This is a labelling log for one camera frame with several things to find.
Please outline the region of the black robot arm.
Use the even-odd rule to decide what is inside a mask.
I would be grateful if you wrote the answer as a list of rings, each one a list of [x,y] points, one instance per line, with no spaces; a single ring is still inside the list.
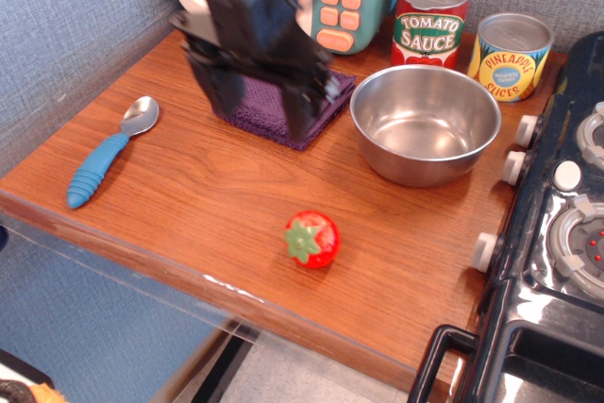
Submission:
[[[331,55],[296,20],[298,0],[178,1],[170,21],[213,110],[233,116],[255,78],[279,88],[290,137],[306,140],[340,90]]]

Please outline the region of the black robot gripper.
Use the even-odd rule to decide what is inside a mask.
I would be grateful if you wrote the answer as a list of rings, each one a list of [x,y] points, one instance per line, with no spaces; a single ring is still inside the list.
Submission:
[[[233,116],[243,76],[280,89],[289,135],[305,141],[339,94],[329,52],[297,23],[297,0],[203,0],[170,19],[188,41],[188,61],[212,109]]]

